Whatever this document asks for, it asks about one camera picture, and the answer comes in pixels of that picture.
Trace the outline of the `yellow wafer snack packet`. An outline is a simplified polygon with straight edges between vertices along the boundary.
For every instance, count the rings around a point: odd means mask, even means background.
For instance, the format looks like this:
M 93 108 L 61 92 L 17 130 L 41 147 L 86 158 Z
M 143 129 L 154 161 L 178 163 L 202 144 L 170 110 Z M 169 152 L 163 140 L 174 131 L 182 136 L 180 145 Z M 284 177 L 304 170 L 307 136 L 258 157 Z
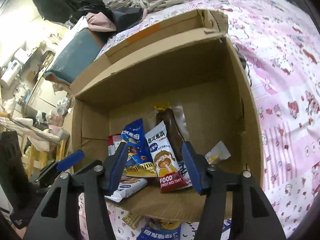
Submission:
M 133 213 L 128 213 L 125 217 L 122 218 L 123 222 L 126 223 L 131 229 L 136 230 L 138 224 L 143 219 L 143 216 L 134 215 Z

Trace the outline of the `white blue snack packet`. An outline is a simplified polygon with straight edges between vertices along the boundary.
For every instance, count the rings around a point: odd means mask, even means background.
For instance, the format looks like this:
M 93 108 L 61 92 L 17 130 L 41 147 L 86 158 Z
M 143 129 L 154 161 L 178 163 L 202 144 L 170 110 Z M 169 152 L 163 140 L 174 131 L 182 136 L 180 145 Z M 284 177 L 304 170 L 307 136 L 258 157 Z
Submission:
M 146 187 L 147 184 L 148 181 L 144 178 L 129 178 L 125 181 L 121 181 L 116 191 L 114 191 L 111 196 L 105 196 L 105 198 L 115 203 L 119 203 L 123 199 L 129 198 L 136 192 Z

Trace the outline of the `red white snack packet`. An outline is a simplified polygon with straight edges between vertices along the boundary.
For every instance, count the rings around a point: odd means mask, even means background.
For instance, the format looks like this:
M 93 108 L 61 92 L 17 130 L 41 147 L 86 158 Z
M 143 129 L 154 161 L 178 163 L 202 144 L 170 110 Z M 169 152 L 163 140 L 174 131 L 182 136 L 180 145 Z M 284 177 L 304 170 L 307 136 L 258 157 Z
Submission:
M 114 155 L 121 143 L 121 135 L 114 134 L 108 137 L 108 155 Z

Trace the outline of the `rice cake snack packet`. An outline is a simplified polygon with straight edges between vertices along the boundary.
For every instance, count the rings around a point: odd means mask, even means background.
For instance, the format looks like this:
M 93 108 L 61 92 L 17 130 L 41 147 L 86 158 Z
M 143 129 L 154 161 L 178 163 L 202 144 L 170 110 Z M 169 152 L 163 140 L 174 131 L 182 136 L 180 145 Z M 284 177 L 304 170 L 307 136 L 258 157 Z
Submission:
M 161 193 L 168 193 L 187 186 L 177 158 L 167 136 L 164 121 L 145 134 L 151 157 L 159 178 Z

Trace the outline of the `blue yellow snack packet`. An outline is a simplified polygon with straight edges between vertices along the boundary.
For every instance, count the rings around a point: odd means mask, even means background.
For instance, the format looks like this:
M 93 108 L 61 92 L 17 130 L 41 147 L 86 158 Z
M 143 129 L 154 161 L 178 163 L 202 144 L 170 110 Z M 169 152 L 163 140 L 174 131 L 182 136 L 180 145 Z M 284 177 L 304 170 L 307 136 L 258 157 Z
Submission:
M 143 119 L 126 125 L 121 132 L 121 142 L 128 144 L 125 175 L 128 177 L 156 178 L 157 172 L 145 138 Z
M 137 239 L 180 239 L 181 225 L 182 223 L 178 221 L 148 218 L 147 223 L 143 227 L 141 233 L 137 236 Z

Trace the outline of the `dark brown snack packet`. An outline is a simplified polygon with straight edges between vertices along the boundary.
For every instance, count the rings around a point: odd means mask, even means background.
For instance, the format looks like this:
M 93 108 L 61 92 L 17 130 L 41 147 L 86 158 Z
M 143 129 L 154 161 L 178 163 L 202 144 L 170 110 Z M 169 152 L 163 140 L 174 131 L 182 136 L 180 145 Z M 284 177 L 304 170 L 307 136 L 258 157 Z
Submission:
M 182 162 L 182 145 L 190 139 L 183 107 L 181 105 L 171 106 L 168 103 L 163 106 L 154 106 L 154 109 L 156 124 L 164 122 L 167 129 L 167 138 L 175 157 L 178 162 Z

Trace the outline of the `wooden drying rack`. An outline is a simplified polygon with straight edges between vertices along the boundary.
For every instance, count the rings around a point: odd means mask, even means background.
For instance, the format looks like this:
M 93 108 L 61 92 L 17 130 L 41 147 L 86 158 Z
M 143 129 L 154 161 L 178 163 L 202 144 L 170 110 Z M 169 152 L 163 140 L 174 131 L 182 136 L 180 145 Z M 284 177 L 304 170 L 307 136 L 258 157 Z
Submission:
M 68 138 L 44 131 L 33 126 L 29 118 L 12 118 L 9 113 L 1 113 L 1 132 L 14 131 L 18 134 L 18 144 L 22 152 L 22 164 L 27 176 L 47 166 L 50 161 L 65 158 Z

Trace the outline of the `teal cushion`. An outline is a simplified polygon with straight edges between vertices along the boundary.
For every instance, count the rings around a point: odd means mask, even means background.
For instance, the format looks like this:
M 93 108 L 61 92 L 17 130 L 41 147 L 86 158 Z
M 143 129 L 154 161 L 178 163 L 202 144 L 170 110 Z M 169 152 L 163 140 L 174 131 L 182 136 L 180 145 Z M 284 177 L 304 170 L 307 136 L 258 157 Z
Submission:
M 62 49 L 43 77 L 70 86 L 95 60 L 105 42 L 106 36 L 102 33 L 82 29 Z

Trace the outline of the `pink garment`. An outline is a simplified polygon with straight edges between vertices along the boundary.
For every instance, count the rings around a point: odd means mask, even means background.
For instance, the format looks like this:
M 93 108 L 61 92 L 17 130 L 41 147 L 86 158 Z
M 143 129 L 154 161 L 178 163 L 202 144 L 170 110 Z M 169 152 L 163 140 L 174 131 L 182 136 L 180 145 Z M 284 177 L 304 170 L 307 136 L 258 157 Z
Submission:
M 88 28 L 91 31 L 106 33 L 117 30 L 116 25 L 102 12 L 99 12 L 97 14 L 89 12 L 85 16 L 85 18 L 88 24 Z

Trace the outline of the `brown cardboard box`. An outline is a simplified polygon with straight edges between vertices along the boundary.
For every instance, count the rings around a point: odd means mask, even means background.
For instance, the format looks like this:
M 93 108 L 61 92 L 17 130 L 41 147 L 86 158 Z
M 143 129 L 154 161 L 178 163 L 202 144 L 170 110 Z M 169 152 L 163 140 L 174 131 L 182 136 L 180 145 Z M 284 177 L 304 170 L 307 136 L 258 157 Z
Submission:
M 195 9 L 146 28 L 95 60 L 72 83 L 72 146 L 86 165 L 107 157 L 107 139 L 153 106 L 183 108 L 190 142 L 206 154 L 222 141 L 227 172 L 263 179 L 263 147 L 247 75 L 223 12 Z

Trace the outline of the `black plastic bag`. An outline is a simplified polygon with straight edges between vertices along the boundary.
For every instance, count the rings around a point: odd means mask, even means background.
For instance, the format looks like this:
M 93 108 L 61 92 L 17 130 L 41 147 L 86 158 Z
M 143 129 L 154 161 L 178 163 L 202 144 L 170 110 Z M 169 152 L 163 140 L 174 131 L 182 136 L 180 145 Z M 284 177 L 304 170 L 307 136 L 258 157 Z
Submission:
M 144 14 L 142 8 L 111 9 L 103 0 L 33 0 L 44 20 L 55 23 L 67 21 L 76 23 L 80 17 L 89 12 L 103 13 L 115 24 L 117 32 L 130 29 L 141 22 Z

